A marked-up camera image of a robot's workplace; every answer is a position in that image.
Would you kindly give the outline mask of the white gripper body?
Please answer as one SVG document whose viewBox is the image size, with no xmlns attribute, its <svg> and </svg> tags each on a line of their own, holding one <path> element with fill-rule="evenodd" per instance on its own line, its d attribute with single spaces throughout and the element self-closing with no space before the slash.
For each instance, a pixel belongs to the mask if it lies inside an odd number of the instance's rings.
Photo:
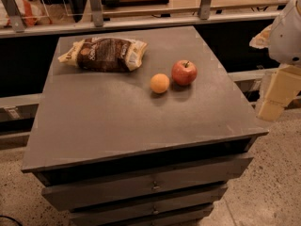
<svg viewBox="0 0 301 226">
<path fill-rule="evenodd" d="M 268 52 L 281 64 L 301 65 L 301 0 L 290 0 L 273 21 Z"/>
</svg>

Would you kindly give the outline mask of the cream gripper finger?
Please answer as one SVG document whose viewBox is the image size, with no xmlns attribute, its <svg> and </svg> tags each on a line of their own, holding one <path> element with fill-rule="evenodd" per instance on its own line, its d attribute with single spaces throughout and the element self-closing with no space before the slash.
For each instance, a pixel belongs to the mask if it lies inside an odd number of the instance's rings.
<svg viewBox="0 0 301 226">
<path fill-rule="evenodd" d="M 268 48 L 270 45 L 271 25 L 266 26 L 259 34 L 253 37 L 249 45 L 256 49 Z"/>
<path fill-rule="evenodd" d="M 261 82 L 257 117 L 264 121 L 276 121 L 285 107 L 301 91 L 301 67 L 281 64 L 270 79 Z"/>
</svg>

